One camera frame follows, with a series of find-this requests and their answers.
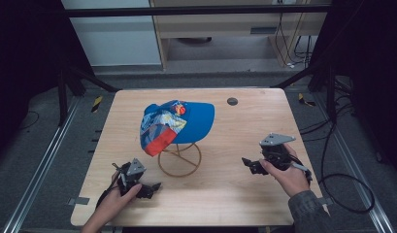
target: human hand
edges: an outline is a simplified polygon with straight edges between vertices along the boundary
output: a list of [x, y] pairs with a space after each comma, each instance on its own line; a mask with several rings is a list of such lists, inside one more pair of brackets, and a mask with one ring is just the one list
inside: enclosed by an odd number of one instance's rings
[[[117, 175], [115, 172], [112, 176], [114, 180]], [[94, 214], [89, 218], [86, 224], [83, 226], [81, 232], [99, 232], [101, 228], [107, 224], [111, 219], [119, 214], [122, 209], [125, 208], [128, 203], [131, 202], [141, 190], [142, 185], [140, 183], [134, 185], [129, 189], [125, 195], [121, 196], [119, 188], [117, 187], [117, 181], [114, 183], [114, 188], [111, 189], [110, 193], [104, 198]]]
[[[289, 154], [297, 156], [295, 150], [288, 144], [283, 144]], [[294, 196], [302, 191], [310, 190], [308, 181], [304, 175], [304, 172], [293, 166], [289, 166], [288, 169], [282, 171], [274, 167], [273, 164], [266, 161], [265, 159], [260, 159], [259, 163], [271, 176], [273, 176], [282, 186], [283, 190], [288, 194], [289, 197]]]

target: blue cap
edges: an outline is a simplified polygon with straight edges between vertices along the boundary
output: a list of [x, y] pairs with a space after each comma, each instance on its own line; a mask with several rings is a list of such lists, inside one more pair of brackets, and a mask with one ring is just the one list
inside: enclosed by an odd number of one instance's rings
[[170, 144], [196, 143], [210, 132], [214, 117], [215, 107], [210, 103], [172, 100], [160, 106], [151, 104], [141, 122], [141, 147], [155, 156]]

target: gray sleeve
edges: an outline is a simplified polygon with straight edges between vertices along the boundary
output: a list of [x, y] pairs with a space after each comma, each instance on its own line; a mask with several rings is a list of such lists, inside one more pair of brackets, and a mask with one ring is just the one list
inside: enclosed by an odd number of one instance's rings
[[288, 206], [294, 218], [295, 232], [336, 232], [331, 217], [324, 211], [312, 191], [294, 195], [289, 199]]

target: finger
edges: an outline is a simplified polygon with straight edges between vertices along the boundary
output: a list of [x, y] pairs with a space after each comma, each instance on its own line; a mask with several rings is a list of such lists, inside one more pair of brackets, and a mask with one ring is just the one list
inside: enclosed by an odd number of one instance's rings
[[142, 187], [143, 187], [143, 185], [140, 183], [132, 186], [131, 189], [129, 189], [129, 191], [127, 193], [125, 193], [125, 195], [122, 196], [122, 198], [126, 202], [131, 201], [131, 199], [134, 198], [138, 194], [138, 192], [141, 190]]
[[289, 154], [297, 157], [297, 152], [289, 144], [284, 143], [283, 146], [286, 148], [286, 151], [288, 151]]
[[277, 174], [277, 172], [279, 171], [276, 167], [274, 167], [274, 165], [270, 162], [268, 162], [265, 159], [259, 159], [259, 163], [261, 164], [261, 166], [265, 169], [265, 171], [267, 171], [269, 174], [271, 174], [271, 176], [275, 176]]

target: table top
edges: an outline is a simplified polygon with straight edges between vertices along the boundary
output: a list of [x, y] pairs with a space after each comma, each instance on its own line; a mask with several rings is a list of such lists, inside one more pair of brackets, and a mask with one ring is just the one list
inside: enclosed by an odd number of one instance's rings
[[[231, 106], [229, 98], [238, 104]], [[176, 178], [158, 166], [158, 156], [147, 155], [140, 146], [140, 124], [149, 104], [179, 99], [215, 106], [212, 130], [197, 143], [202, 153], [199, 168]], [[293, 220], [288, 196], [271, 176], [253, 175], [242, 157], [262, 158], [259, 142], [269, 133], [294, 136], [289, 144], [313, 172], [312, 191], [322, 196], [285, 93], [278, 88], [186, 88], [122, 90], [116, 94], [96, 151], [87, 171], [71, 222], [84, 225], [101, 193], [111, 183], [112, 163], [122, 165], [138, 158], [147, 168], [140, 182], [162, 183], [151, 199], [136, 199], [111, 225], [118, 226], [261, 226], [289, 225]], [[182, 160], [162, 154], [173, 172], [187, 169]]]

